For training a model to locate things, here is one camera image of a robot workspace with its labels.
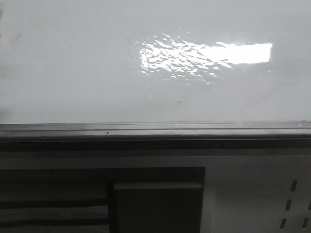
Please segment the dark square panel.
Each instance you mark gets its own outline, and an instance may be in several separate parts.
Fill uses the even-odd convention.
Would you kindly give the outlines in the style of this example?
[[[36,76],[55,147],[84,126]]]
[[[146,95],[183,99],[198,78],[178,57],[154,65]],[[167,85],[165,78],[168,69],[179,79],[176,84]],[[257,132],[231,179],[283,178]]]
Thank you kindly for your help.
[[[200,232],[200,183],[117,183],[114,190],[120,233]]]

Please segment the white glossy whiteboard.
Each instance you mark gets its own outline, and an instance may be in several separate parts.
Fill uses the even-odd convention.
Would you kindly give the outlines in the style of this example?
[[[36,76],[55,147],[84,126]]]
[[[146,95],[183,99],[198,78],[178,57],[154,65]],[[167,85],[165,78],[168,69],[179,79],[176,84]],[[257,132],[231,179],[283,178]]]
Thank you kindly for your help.
[[[308,0],[3,0],[0,121],[308,121]]]

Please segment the white perforated metal panel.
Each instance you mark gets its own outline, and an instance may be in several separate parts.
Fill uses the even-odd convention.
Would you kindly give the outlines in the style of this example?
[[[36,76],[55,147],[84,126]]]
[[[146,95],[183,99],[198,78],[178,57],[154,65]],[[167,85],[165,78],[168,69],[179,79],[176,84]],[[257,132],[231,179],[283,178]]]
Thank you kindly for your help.
[[[201,232],[310,230],[310,157],[218,157],[206,167]]]

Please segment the grey aluminium marker tray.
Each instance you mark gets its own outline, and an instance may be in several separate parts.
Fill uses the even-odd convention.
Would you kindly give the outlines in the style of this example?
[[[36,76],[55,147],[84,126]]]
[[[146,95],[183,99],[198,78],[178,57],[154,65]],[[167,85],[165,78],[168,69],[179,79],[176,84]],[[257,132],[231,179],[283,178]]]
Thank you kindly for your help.
[[[1,151],[291,149],[309,121],[2,124]]]

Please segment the dark slatted furniture frame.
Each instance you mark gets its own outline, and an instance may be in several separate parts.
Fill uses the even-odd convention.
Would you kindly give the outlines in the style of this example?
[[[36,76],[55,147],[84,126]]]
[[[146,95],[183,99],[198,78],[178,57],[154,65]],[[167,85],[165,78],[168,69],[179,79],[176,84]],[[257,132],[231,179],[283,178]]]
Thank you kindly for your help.
[[[114,185],[193,182],[199,167],[8,170],[0,173],[3,233],[119,233]]]

